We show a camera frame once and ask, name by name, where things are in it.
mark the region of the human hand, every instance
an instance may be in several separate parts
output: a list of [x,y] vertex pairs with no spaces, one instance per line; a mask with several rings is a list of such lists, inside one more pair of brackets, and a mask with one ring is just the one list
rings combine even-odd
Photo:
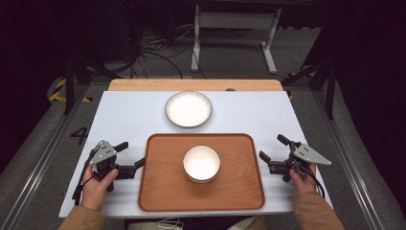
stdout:
[[[309,168],[311,169],[313,174],[316,174],[316,164],[310,163]],[[314,179],[311,178],[308,174],[300,175],[298,173],[295,173],[295,171],[292,169],[289,171],[289,174],[293,180],[293,183],[295,184],[296,195],[302,195],[316,191],[316,181],[314,181]]]
[[104,200],[107,197],[107,187],[113,182],[118,173],[119,172],[114,169],[109,172],[102,181],[99,181],[93,175],[92,166],[87,166],[83,176],[84,186],[80,206],[97,212],[101,211]]

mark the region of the sleeve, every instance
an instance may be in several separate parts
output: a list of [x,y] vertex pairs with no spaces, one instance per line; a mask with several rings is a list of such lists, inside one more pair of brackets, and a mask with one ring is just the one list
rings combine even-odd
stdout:
[[329,204],[316,192],[292,198],[293,212],[301,229],[344,229]]
[[58,230],[100,230],[104,216],[94,210],[75,206]]

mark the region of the black cable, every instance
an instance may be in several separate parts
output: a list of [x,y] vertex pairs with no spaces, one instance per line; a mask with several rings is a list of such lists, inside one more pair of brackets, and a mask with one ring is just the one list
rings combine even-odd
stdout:
[[[115,69],[106,69],[106,70],[109,71],[109,72],[115,73],[115,74],[121,73],[122,71],[128,69],[132,64],[134,64],[134,62],[135,62],[135,58],[131,58],[129,60],[129,62],[127,64],[123,65],[123,66],[117,67]],[[93,76],[103,76],[103,73],[101,73],[101,72],[99,72],[97,70],[89,70],[89,69],[87,69],[87,71]]]
[[83,188],[87,184],[87,182],[89,182],[91,179],[93,179],[93,175],[90,176],[90,178],[88,178],[86,181],[84,181],[84,183],[81,185],[81,187]]
[[153,39],[153,40],[148,40],[146,42],[142,42],[141,45],[144,49],[146,50],[159,50],[157,48],[157,44],[161,43],[167,43],[168,41],[166,39]]
[[90,150],[89,157],[88,157],[87,160],[84,162],[84,166],[83,166],[83,169],[82,169],[81,174],[80,174],[80,178],[79,178],[79,182],[78,182],[77,188],[75,189],[74,194],[72,195],[72,199],[75,200],[75,206],[78,206],[78,205],[79,205],[79,203],[80,203],[81,191],[82,191],[82,189],[83,189],[84,184],[88,181],[88,180],[87,180],[83,185],[81,184],[81,181],[83,180],[83,177],[84,177],[84,173],[86,172],[87,166],[89,165],[89,163],[90,163],[90,161],[92,160],[93,156],[95,156],[96,152],[98,152],[98,150],[99,150],[99,148],[100,148],[100,145],[101,145],[102,143],[104,143],[104,141],[100,141],[100,142],[96,145],[96,147],[95,147],[94,149],[91,149],[91,150]]
[[[186,50],[188,50],[188,49],[190,49],[190,48],[191,48],[191,47],[186,47],[186,48],[184,48],[183,50],[181,50],[180,52],[178,52],[176,55],[172,55],[172,56],[165,57],[165,58],[174,58],[174,57],[176,57],[176,56],[181,55],[183,52],[185,52]],[[156,57],[148,57],[148,56],[144,56],[144,57],[146,57],[146,58],[150,58],[150,59],[161,59],[161,58],[156,58]]]
[[137,79],[138,79],[137,72],[135,71],[135,66],[132,66],[132,71],[134,71],[134,75],[135,75],[135,77],[137,77]]
[[132,65],[129,66],[129,77],[132,79]]
[[165,51],[165,50],[167,50],[167,48],[169,48],[171,46],[171,44],[169,42],[167,42],[166,40],[163,40],[161,42],[154,42],[154,43],[147,42],[146,44],[148,44],[149,47],[143,46],[144,50],[151,51],[151,52]]
[[122,79],[122,77],[107,71],[105,68],[98,66],[97,64],[95,64],[92,60],[87,59],[85,57],[82,56],[77,56],[78,59],[80,59],[83,63],[89,65],[89,66],[93,66],[93,68],[98,69],[98,71],[100,71],[101,73],[103,73],[104,75],[106,75],[107,77],[109,77],[110,79]]
[[145,68],[144,65],[141,63],[141,61],[140,61],[140,59],[139,59],[138,57],[137,57],[137,59],[138,59],[138,63],[140,63],[141,67],[143,67],[144,76],[146,76],[146,78],[148,78],[148,76],[147,76],[147,74],[146,74],[146,68]]
[[180,69],[179,69],[172,61],[170,61],[168,58],[163,57],[163,56],[158,55],[158,54],[155,54],[155,53],[152,53],[152,52],[148,52],[148,51],[145,51],[145,53],[158,56],[158,57],[160,57],[160,58],[166,60],[167,62],[169,62],[169,63],[170,63],[171,65],[173,65],[173,66],[176,68],[176,70],[179,72],[180,78],[183,79],[183,75],[182,75],[182,72],[180,72]]
[[320,189],[320,195],[325,198],[325,189],[323,188],[322,184],[319,182],[319,180],[316,178],[315,174],[309,167],[303,167],[302,165],[299,165],[301,170],[308,174],[315,182],[316,182],[316,188]]
[[224,33],[230,34],[230,35],[235,35],[235,36],[245,36],[248,35],[248,33],[251,30],[247,30],[247,29],[241,29],[241,30],[237,30],[237,29],[224,29],[222,30]]
[[202,73],[203,77],[206,79],[207,77],[206,77],[206,75],[203,73],[202,68],[199,66],[199,63],[197,62],[197,56],[196,56],[196,53],[194,52],[194,50],[193,50],[193,49],[192,49],[192,52],[193,52],[194,58],[196,59],[196,65],[197,65],[198,70],[200,71],[200,73]]

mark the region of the white plate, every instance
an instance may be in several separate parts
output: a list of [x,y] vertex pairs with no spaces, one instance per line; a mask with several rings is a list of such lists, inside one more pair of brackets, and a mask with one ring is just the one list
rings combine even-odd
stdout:
[[201,93],[180,92],[168,100],[165,112],[173,123],[181,127],[197,127],[209,119],[212,104]]
[[192,181],[206,183],[211,181],[220,169],[220,157],[210,147],[195,146],[186,152],[183,167]]

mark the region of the dark background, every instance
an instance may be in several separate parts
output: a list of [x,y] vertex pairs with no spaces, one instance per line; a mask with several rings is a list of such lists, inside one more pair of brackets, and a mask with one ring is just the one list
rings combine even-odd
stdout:
[[[350,2],[350,11],[282,11],[279,26],[324,27],[304,65],[337,60],[353,122],[405,214],[404,7],[401,1],[342,2]],[[181,5],[139,12],[169,39],[173,28],[192,23],[193,14],[194,6]],[[51,105],[48,88],[68,57],[80,54],[100,65],[126,59],[134,54],[127,29],[115,1],[0,1],[0,172]]]

